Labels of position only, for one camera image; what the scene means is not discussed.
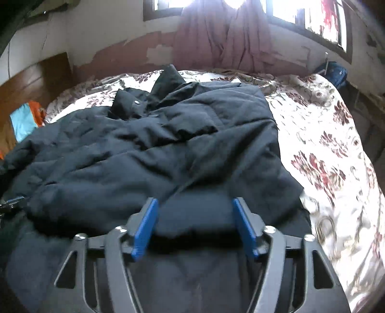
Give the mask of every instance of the metal screw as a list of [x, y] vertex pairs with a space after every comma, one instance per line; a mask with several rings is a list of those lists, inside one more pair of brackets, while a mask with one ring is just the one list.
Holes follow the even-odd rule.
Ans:
[[268, 233], [268, 234], [273, 234], [277, 231], [277, 229], [273, 226], [265, 226], [265, 228], [263, 229], [264, 232]]
[[311, 234], [306, 234], [305, 237], [304, 237], [304, 239], [305, 239], [306, 241], [309, 241], [309, 242], [315, 241], [315, 237], [314, 237], [313, 235], [311, 235]]
[[119, 230], [120, 232], [126, 232], [127, 231], [127, 228], [125, 228], [124, 226], [118, 226], [118, 227], [115, 227], [115, 229]]
[[86, 238], [87, 238], [86, 234], [77, 234], [77, 235], [75, 235], [75, 240], [76, 241], [82, 241], [82, 240], [84, 240]]

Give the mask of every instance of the light blue cloth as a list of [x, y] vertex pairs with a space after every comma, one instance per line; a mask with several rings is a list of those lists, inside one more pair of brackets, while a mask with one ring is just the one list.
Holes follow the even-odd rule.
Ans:
[[35, 128], [38, 128], [28, 103], [24, 103], [10, 117], [17, 142], [23, 141]]

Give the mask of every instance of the jacket sleeve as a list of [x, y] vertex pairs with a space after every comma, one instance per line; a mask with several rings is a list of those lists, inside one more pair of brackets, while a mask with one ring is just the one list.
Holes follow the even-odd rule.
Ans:
[[17, 144], [3, 161], [0, 161], [0, 197], [9, 188], [12, 180], [33, 162], [44, 147], [56, 141], [61, 126], [60, 120], [35, 129], [32, 134]]

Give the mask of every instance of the red object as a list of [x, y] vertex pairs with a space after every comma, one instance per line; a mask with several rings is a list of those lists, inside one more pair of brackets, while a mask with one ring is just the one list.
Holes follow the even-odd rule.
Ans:
[[45, 110], [42, 108], [39, 102], [29, 101], [28, 105], [36, 125], [42, 127], [44, 125], [44, 119], [46, 115]]
[[321, 0], [321, 3], [322, 3], [322, 12], [325, 15], [325, 19], [323, 20], [324, 26], [328, 26], [330, 30], [333, 24], [335, 24], [335, 27], [338, 30], [338, 24], [336, 23], [337, 12], [335, 10], [334, 0]]

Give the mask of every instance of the bed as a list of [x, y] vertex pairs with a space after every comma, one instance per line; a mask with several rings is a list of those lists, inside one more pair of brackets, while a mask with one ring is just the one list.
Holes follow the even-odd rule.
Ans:
[[64, 90], [73, 87], [67, 53], [33, 64], [0, 86], [0, 153], [14, 148], [17, 141], [10, 114], [22, 104], [34, 101], [46, 108]]
[[[161, 71], [89, 80], [47, 108], [54, 123], [79, 109], [111, 106], [118, 89], [150, 92]], [[352, 312], [370, 312], [384, 294], [384, 195], [352, 116], [335, 87], [319, 75], [273, 77], [215, 69], [181, 71], [186, 82], [258, 85], [277, 122], [284, 167], [304, 187], [313, 234], [331, 260]]]

